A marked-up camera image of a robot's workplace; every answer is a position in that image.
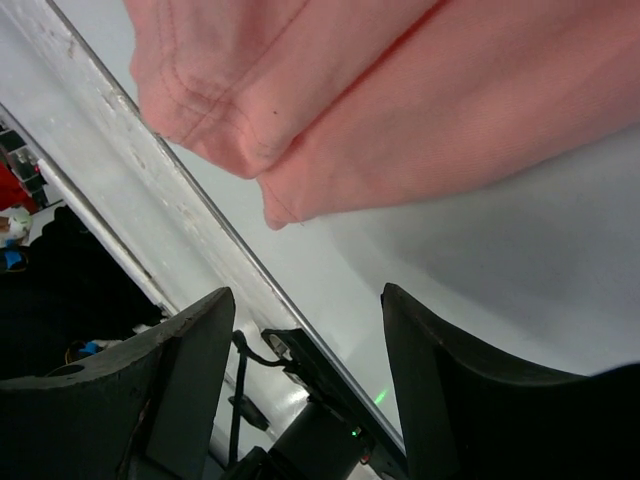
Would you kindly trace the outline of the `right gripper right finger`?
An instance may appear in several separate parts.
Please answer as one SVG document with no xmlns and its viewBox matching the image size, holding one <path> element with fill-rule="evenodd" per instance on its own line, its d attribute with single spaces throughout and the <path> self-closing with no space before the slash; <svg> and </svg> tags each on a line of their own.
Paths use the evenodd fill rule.
<svg viewBox="0 0 640 480">
<path fill-rule="evenodd" d="M 584 376 L 500 350 L 395 284 L 384 333 L 412 479 L 635 479 L 639 367 Z"/>
</svg>

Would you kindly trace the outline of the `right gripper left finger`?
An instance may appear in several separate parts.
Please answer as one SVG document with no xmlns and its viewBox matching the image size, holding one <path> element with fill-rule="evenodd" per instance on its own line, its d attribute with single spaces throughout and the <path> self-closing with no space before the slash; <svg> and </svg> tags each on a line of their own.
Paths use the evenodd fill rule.
<svg viewBox="0 0 640 480">
<path fill-rule="evenodd" d="M 2 478 L 201 478 L 234 315 L 223 287 L 46 376 L 2 381 Z"/>
</svg>

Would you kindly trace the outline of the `pink t shirt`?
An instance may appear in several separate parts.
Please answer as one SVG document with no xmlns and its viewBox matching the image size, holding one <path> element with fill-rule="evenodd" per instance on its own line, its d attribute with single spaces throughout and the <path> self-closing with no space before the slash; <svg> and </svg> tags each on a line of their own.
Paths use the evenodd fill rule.
<svg viewBox="0 0 640 480">
<path fill-rule="evenodd" d="M 635 1 L 129 1 L 150 129 L 267 224 L 463 193 L 639 119 Z"/>
</svg>

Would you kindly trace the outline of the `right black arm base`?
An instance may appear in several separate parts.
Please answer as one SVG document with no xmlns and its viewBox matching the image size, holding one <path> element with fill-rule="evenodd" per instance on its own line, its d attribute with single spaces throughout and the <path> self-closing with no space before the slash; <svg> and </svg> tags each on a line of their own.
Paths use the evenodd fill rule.
<svg viewBox="0 0 640 480">
<path fill-rule="evenodd" d="M 241 331 L 232 335 L 239 365 L 230 398 L 233 412 L 225 479 L 347 479 L 357 467 L 370 468 L 376 479 L 409 477 L 406 455 L 303 330 L 267 329 L 261 338 L 277 356 L 275 360 L 254 352 Z M 272 447 L 255 446 L 240 458 L 241 422 L 254 427 L 266 424 L 244 394 L 249 361 L 280 368 L 307 397 L 302 411 Z"/>
</svg>

